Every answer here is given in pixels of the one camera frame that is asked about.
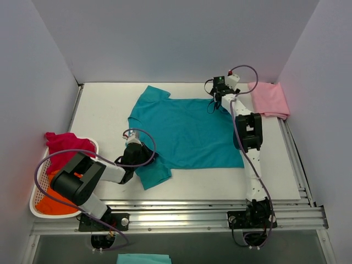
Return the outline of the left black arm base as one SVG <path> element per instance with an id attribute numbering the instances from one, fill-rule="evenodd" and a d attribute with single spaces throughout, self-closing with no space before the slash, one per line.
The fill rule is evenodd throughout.
<path id="1" fill-rule="evenodd" d="M 130 214 L 128 213 L 110 213 L 108 216 L 104 216 L 101 221 L 119 231 L 127 231 L 129 229 L 129 218 Z M 112 229 L 85 214 L 81 214 L 79 217 L 78 231 L 80 232 L 102 232 L 108 230 Z"/>

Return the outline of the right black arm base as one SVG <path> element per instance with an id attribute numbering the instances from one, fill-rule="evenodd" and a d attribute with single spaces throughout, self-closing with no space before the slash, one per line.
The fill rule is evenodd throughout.
<path id="1" fill-rule="evenodd" d="M 278 226 L 267 197 L 262 201 L 247 202 L 245 210 L 228 211 L 227 218 L 230 229 L 265 229 Z"/>

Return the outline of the teal t-shirt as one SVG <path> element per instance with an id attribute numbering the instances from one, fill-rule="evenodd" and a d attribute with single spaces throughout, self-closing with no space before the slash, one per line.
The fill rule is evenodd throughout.
<path id="1" fill-rule="evenodd" d="M 151 165 L 136 169 L 145 190 L 171 178 L 174 169 L 242 168 L 233 144 L 232 117 L 223 108 L 208 113 L 211 100 L 172 99 L 148 86 L 133 107 L 128 123 L 139 128 L 140 140 L 156 150 Z"/>

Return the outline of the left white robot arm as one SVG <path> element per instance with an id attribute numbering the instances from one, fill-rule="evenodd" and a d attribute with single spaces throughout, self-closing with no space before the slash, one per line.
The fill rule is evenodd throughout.
<path id="1" fill-rule="evenodd" d="M 155 161 L 158 154 L 144 143 L 129 143 L 120 160 L 95 160 L 89 151 L 77 152 L 53 177 L 50 187 L 80 210 L 92 216 L 97 230 L 106 230 L 111 223 L 108 206 L 95 194 L 100 181 L 126 184 L 138 167 Z"/>

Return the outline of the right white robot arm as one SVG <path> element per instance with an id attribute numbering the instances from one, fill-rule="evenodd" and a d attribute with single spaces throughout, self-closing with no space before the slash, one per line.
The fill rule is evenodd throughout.
<path id="1" fill-rule="evenodd" d="M 234 146 L 243 159 L 247 186 L 244 220 L 247 225 L 257 227 L 264 217 L 272 214 L 271 198 L 261 179 L 262 119 L 259 113 L 250 111 L 239 99 L 240 90 L 236 88 L 239 79 L 235 74 L 212 78 L 210 95 L 215 109 L 222 107 L 232 116 Z"/>

